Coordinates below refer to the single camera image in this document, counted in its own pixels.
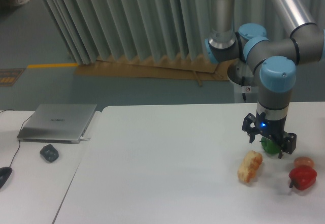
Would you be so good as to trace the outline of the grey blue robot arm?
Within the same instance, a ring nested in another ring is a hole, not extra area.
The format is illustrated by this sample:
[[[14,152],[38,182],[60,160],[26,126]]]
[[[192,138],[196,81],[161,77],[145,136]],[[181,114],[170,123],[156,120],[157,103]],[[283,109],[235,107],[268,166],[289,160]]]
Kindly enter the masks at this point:
[[[297,137],[285,131],[296,67],[324,61],[324,31],[301,0],[271,0],[288,38],[272,42],[263,27],[242,25],[234,31],[235,0],[211,0],[211,32],[205,40],[209,59],[218,64],[239,59],[250,68],[258,86],[255,114],[248,114],[242,130],[250,142],[256,135],[271,140],[279,156],[292,154]]]

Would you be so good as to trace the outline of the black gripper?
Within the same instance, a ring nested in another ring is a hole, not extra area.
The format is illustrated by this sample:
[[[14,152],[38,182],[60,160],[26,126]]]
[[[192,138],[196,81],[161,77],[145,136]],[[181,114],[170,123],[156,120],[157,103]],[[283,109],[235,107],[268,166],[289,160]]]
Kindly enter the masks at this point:
[[[272,140],[279,149],[278,158],[283,154],[292,154],[296,149],[297,135],[284,131],[286,116],[277,120],[267,119],[265,112],[256,112],[256,117],[248,113],[243,120],[242,131],[249,136],[249,143],[255,140],[256,135],[262,135]]]

